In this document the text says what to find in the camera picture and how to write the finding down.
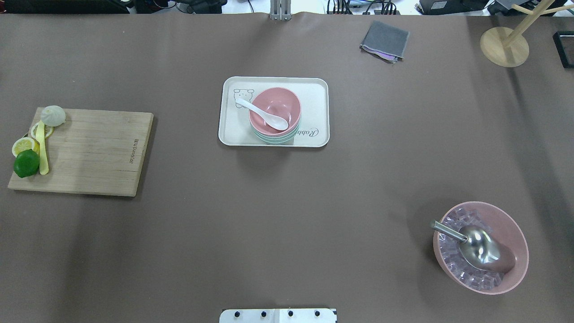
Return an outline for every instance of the folded towel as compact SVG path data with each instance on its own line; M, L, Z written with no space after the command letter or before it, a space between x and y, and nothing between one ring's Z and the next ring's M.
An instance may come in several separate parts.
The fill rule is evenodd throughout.
M360 47L380 58L396 63L404 59L406 41L410 32L396 28L380 21L373 21Z

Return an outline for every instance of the ceramic spoon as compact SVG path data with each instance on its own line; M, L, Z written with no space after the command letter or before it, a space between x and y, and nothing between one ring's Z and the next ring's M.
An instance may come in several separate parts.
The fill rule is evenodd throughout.
M242 105L242 106L248 108L249 110L259 114L259 116L262 117L263 120L265 120L265 122L267 122L267 124L269 126L273 127L274 129L283 131L289 127L289 123L287 122L287 120L285 120L281 117L269 114L269 113L261 110L260 108L254 106L249 101L246 101L244 99L239 98L239 99L235 99L235 103Z

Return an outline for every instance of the wooden coat rack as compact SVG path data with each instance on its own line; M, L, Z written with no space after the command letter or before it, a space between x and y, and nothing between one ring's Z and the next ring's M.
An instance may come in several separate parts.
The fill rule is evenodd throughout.
M530 49L522 33L543 14L574 8L574 5L569 5L548 9L553 2L554 0L542 0L534 10L512 5L513 9L528 16L514 30L507 27L494 27L485 31L480 38L480 48L484 55L493 63L504 67L516 67L524 63Z

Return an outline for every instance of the pink bowl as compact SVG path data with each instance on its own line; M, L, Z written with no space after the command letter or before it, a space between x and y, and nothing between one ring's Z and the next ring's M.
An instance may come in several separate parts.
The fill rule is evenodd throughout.
M249 122L253 128L269 137L280 137L293 130L301 119L301 102L295 93L282 87L272 87L261 92L253 100L261 110L287 120L289 127L283 131L269 126L257 113L249 111Z
M492 234L490 234L494 239L498 240L500 243L506 245L516 256L516 265L509 272L507 272L502 278L502 283L499 286L495 286L491 290L475 290L471 287L466 286L464 283L456 279L456 277L448 270L447 264L444 262L443 257L440 255L439 249L439 233L435 231L435 236L433 238L433 247L435 249L436 259L439 261L440 267L443 268L444 272L452 278L458 284L481 294L497 295L503 294L507 291L512 290L523 280L526 275L526 270L528 269L529 254L528 246L526 245L526 239L524 234L518 227L518 224L506 214L503 210L498 207L484 203L484 202L465 202L458 204L440 219L440 222L453 210L464 207L466 210L476 210L480 214L480 219L484 221L488 226L492 228Z

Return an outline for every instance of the bowl rim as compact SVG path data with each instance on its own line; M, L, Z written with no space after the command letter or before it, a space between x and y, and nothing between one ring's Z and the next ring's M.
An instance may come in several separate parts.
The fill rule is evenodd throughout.
M297 124L297 125L295 126L295 128L293 128L290 132L285 133L283 136L279 136L279 137L270 137L270 136L267 136L266 134L262 134L261 132L257 131L253 126L251 126L251 129L252 129L253 132L255 132L255 134L256 134L257 136L259 136L259 137L264 137L264 138L271 139L271 140L280 140L280 139L283 139L283 138L287 138L287 137L293 135L294 133L296 133L297 130L299 129L299 125L300 125L300 124Z
M274 86L274 87L270 87L268 89L263 90L261 93L259 93L254 99L253 101L255 101L261 94L269 91L269 90L274 90L274 89L281 89L281 90L285 90L290 92L291 94L293 94L295 96L295 98L297 99L297 103L299 105L299 114L297 115L297 118L295 119L295 122L293 122L292 124L289 125L289 127L285 130L283 130L282 132L279 133L269 133L267 131L264 130L260 130L257 129L257 127L253 124L253 117L258 116L257 113L253 112L253 111L249 111L249 123L251 124L251 126L253 127L253 129L255 131L257 131L260 134L263 134L267 137L281 137L284 136L286 134L288 134L289 132L291 132L291 130L293 130L295 128L295 126L297 126L299 124L299 121L301 120L301 100L299 100L299 97L297 96L297 94L295 94L295 92L291 91L290 89L286 89L284 87L280 87L280 86Z
M285 135L285 136L283 136L283 137L281 137L281 138L276 139L276 138L263 137L261 134L255 133L255 135L256 135L259 139L261 139L261 140L263 140L263 141L265 141L266 143L269 143L269 144L282 144L282 143L284 143L284 142L286 142L286 141L289 141L289 140L291 140L292 138L294 138L296 134L297 134L297 133L296 133L295 131L293 131L293 132L290 133L290 134L287 134L287 135Z
M526 255L525 255L525 268L523 273L521 274L520 278L518 279L518 281L513 284L512 286L510 286L509 288L506 288L504 290L500 290L500 291L492 291L492 290L476 290L473 289L470 286L465 285L463 282L461 282L460 280L456 279L454 277L454 275L450 272L450 270L448 270L447 268L447 264L445 263L443 257L440 254L440 250L439 250L439 233L437 231L435 231L434 235L433 235L433 249L435 252L435 257L437 259L437 261L439 262L440 267L443 269L443 271L445 272L445 274L447 276L449 276L452 280L454 280L456 283L458 283L459 285L462 285L464 287L466 287L467 289L470 289L476 293L479 294L484 294L484 295L499 295L499 294L504 294L504 293L508 293L509 291L513 290L514 288L516 288L524 279L524 277L526 276L526 273L528 272L528 265L530 263L530 251L528 250L528 243L526 242L526 238L524 236L524 233L522 232L522 229L520 229L520 226L518 226L518 224L516 223L516 221L510 216L508 215L508 213L506 213L504 210L502 210L501 208L492 205L490 203L486 203L486 202L481 202L481 201L468 201L468 202L463 202L463 203L459 203L455 206L453 206L451 209L449 209L444 216L442 216L440 218L439 222L442 222L444 220L444 218L453 210L455 210L458 207L470 204L470 203L478 203L478 204L483 204L487 207L492 207L495 210L499 211L501 214L504 214L506 217L508 217L508 219L510 219L510 221L515 225L516 229L518 229L518 232L520 233L521 237L522 237L522 241L524 242L524 245L526 247Z

